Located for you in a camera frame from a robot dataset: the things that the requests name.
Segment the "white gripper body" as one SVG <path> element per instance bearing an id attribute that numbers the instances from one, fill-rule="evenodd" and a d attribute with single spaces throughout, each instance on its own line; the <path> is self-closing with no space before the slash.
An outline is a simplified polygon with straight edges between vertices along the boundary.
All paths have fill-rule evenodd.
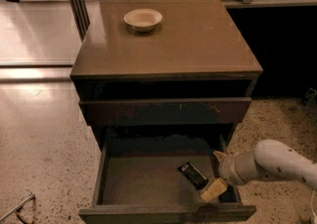
<path id="1" fill-rule="evenodd" d="M 219 164 L 220 177 L 228 184 L 243 185 L 257 176 L 257 166 L 252 151 L 226 155 Z"/>

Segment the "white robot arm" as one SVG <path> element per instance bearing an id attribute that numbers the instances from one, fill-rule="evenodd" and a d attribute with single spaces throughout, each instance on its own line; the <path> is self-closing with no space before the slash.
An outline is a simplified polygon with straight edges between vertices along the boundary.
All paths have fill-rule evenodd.
<path id="1" fill-rule="evenodd" d="M 225 154 L 215 151 L 214 156 L 219 162 L 219 176 L 199 192 L 199 199 L 204 203 L 223 194 L 229 185 L 245 185 L 253 180 L 297 180 L 317 190 L 317 163 L 280 141 L 266 139 L 248 152 Z"/>

